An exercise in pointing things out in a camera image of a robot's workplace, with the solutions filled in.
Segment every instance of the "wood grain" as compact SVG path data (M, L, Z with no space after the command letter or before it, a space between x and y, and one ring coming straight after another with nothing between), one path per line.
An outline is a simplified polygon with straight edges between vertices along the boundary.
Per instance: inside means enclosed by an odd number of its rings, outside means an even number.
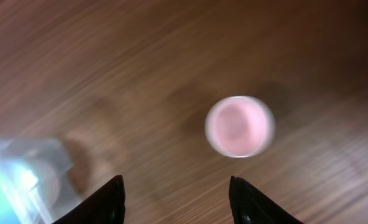
M262 154L211 149L251 95ZM368 223L368 1L4 0L0 134L58 136L82 197L122 174L126 223L232 223L231 175L305 223Z

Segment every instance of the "pink cup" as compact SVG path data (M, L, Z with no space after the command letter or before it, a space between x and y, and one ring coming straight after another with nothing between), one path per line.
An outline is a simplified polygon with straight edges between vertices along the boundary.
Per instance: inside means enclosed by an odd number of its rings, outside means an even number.
M209 111L206 137L224 156L249 157L263 151L274 135L270 109L250 96L232 96L217 102Z

